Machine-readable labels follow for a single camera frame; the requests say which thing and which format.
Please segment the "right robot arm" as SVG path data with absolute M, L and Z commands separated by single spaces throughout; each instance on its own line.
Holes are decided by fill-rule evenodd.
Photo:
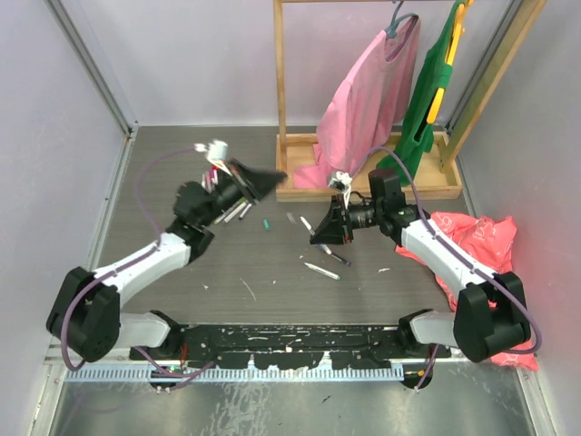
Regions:
M 311 244 L 347 244 L 355 230 L 377 227 L 399 248 L 417 256 L 456 299 L 454 312 L 424 309 L 399 319 L 398 345 L 403 354 L 417 358 L 430 345 L 444 345 L 459 349 L 472 362 L 482 362 L 530 340 L 521 280 L 512 272 L 498 273 L 476 261 L 441 232 L 419 205 L 407 203 L 394 171 L 371 171 L 370 196 L 358 203 L 350 201 L 347 173 L 333 173 L 329 185 L 336 194 L 313 231 Z

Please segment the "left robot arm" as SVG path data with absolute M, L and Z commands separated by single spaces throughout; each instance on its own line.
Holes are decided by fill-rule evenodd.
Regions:
M 218 172 L 218 183 L 183 183 L 173 204 L 174 219 L 156 240 L 95 271 L 76 267 L 64 277 L 49 312 L 46 330 L 83 362 L 97 362 L 121 348 L 149 349 L 162 360 L 181 351 L 183 327 L 159 311 L 124 313 L 138 292 L 201 257 L 213 240 L 210 230 L 233 207 L 259 203 L 287 178 L 277 170 L 255 170 L 232 159 Z

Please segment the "white pen teal tip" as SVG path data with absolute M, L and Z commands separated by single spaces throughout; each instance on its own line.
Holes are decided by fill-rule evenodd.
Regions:
M 319 273 L 319 274 L 321 274 L 321 275 L 324 275 L 324 276 L 326 276 L 326 277 L 329 277 L 329 278 L 331 278 L 332 280 L 339 281 L 339 280 L 341 279 L 341 277 L 340 277 L 338 274 L 336 274 L 336 273 L 334 273 L 334 272 L 331 272 L 331 271 L 328 271 L 328 270 L 326 270 L 326 269 L 324 269 L 324 268 L 321 268 L 321 267 L 319 267 L 318 265 L 315 265 L 315 264 L 313 264 L 313 263 L 303 263 L 303 264 L 304 264 L 304 265 L 305 265 L 307 268 L 309 268 L 310 270 L 312 270 L 312 271 L 314 271 L 314 272 L 316 272 L 316 273 Z

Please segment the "blue cap white marker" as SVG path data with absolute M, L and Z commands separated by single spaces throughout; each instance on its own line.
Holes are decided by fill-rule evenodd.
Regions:
M 238 220 L 242 221 L 245 216 L 248 214 L 249 210 L 252 208 L 252 204 L 247 204 L 245 206 L 245 208 L 242 210 L 242 212 L 240 213 L 240 215 L 238 216 Z

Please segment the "dark purple pen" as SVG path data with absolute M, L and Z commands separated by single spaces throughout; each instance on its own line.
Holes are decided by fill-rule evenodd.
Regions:
M 351 266 L 351 262 L 346 260 L 345 258 L 339 256 L 335 252 L 333 252 L 327 245 L 324 244 L 317 244 L 317 248 L 326 253 L 328 256 L 332 257 L 336 261 L 345 264 L 347 266 Z

